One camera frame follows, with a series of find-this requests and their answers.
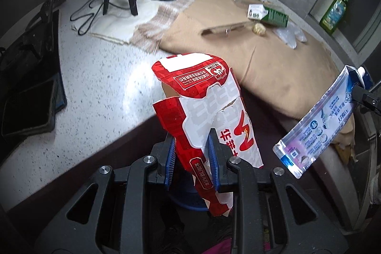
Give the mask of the green white milk carton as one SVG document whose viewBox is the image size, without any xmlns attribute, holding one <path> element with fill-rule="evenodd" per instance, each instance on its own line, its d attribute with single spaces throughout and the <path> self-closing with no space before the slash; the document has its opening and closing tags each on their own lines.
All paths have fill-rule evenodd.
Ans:
<svg viewBox="0 0 381 254">
<path fill-rule="evenodd" d="M 263 4 L 250 4 L 247 10 L 247 18 L 272 26 L 285 28 L 289 21 L 289 16 L 274 8 L 266 7 Z"/>
</svg>

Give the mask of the clear plastic blister strip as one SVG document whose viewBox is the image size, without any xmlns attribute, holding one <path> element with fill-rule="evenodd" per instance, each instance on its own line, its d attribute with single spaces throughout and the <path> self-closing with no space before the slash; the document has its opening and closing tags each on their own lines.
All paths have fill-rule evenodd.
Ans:
<svg viewBox="0 0 381 254">
<path fill-rule="evenodd" d="M 206 36 L 210 34 L 225 34 L 228 35 L 230 32 L 234 30 L 241 30 L 246 27 L 252 26 L 254 23 L 252 21 L 246 21 L 246 22 L 239 22 L 239 23 L 233 23 L 229 25 L 219 25 L 219 26 L 213 26 L 209 28 L 204 28 L 201 31 L 201 36 Z"/>
</svg>

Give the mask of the clear plastic bag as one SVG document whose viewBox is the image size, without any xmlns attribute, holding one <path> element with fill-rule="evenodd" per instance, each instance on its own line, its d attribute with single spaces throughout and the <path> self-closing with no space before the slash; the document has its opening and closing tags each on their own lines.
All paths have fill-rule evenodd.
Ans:
<svg viewBox="0 0 381 254">
<path fill-rule="evenodd" d="M 303 30 L 294 22 L 288 21 L 286 27 L 276 27 L 272 32 L 288 47 L 296 49 L 297 43 L 306 43 L 307 38 Z"/>
</svg>

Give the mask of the tan towel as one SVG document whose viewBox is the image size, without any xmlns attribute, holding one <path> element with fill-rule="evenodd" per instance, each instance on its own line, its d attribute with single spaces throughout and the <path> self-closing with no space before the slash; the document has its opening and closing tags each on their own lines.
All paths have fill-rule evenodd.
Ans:
<svg viewBox="0 0 381 254">
<path fill-rule="evenodd" d="M 207 28 L 246 21 L 247 10 L 233 0 L 195 0 L 164 33 L 160 48 L 172 54 L 219 56 L 241 86 L 274 110 L 300 120 L 339 75 L 329 50 L 310 34 L 295 49 L 271 30 L 264 36 L 246 27 L 228 35 L 202 35 Z"/>
</svg>

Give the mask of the blue white toothpaste tube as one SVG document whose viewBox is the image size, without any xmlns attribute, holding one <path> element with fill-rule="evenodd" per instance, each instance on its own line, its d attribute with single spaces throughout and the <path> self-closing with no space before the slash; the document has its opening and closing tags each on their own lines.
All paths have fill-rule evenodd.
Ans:
<svg viewBox="0 0 381 254">
<path fill-rule="evenodd" d="M 333 142 L 357 106 L 351 98 L 354 85 L 365 89 L 361 68 L 344 66 L 335 82 L 303 119 L 272 150 L 299 179 Z"/>
</svg>

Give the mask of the green dish soap bottle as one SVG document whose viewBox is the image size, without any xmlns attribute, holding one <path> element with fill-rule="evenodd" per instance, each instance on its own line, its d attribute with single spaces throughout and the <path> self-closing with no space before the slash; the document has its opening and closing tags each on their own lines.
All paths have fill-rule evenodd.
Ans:
<svg viewBox="0 0 381 254">
<path fill-rule="evenodd" d="M 337 29 L 346 14 L 348 2 L 349 0 L 334 0 L 320 19 L 319 25 L 327 34 L 332 35 Z"/>
</svg>

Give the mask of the blue trash basket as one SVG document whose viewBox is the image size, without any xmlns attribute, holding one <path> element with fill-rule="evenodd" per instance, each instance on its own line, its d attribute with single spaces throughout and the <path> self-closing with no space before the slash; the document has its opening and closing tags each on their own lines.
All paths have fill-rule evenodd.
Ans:
<svg viewBox="0 0 381 254">
<path fill-rule="evenodd" d="M 174 179 L 173 199 L 183 208 L 192 211 L 208 211 L 207 204 L 194 187 L 194 180 L 187 171 Z"/>
</svg>

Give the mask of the plaid checkered cloth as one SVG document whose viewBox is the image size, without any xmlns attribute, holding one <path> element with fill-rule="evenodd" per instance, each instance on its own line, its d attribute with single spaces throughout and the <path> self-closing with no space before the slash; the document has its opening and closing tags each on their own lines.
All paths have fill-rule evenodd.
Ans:
<svg viewBox="0 0 381 254">
<path fill-rule="evenodd" d="M 130 44 L 150 54 L 160 47 L 164 33 L 171 27 L 178 15 L 195 0 L 176 0 L 159 5 L 156 15 L 146 23 L 136 27 Z"/>
</svg>

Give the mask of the red white paper food box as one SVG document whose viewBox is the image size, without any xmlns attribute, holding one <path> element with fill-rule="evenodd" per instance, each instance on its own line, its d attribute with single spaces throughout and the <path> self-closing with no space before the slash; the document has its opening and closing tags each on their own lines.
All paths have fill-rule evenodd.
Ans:
<svg viewBox="0 0 381 254">
<path fill-rule="evenodd" d="M 233 194 L 218 189 L 207 139 L 215 129 L 218 142 L 232 156 L 253 167 L 263 165 L 251 120 L 232 68 L 220 57 L 203 53 L 177 54 L 156 61 L 152 71 L 166 98 L 153 107 L 162 127 L 175 139 L 182 167 L 214 216 L 228 215 Z"/>
</svg>

